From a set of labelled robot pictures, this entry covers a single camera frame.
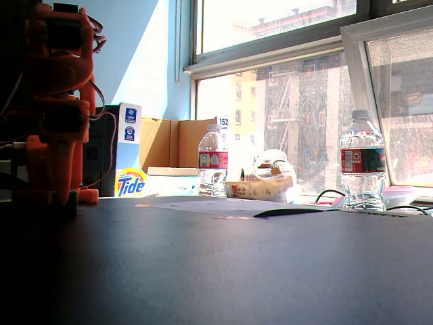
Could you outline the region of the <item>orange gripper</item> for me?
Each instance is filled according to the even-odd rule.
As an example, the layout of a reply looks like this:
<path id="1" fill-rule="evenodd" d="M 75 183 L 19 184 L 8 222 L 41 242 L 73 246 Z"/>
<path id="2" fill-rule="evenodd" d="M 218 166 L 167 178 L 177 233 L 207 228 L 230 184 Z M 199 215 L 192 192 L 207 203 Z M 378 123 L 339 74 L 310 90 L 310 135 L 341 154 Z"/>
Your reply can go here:
<path id="1" fill-rule="evenodd" d="M 55 144 L 55 192 L 64 205 L 83 178 L 83 143 L 90 104 L 73 96 L 45 98 L 6 110 L 6 142 L 26 139 L 28 191 L 33 204 L 52 204 L 54 189 L 49 173 L 48 147 Z"/>

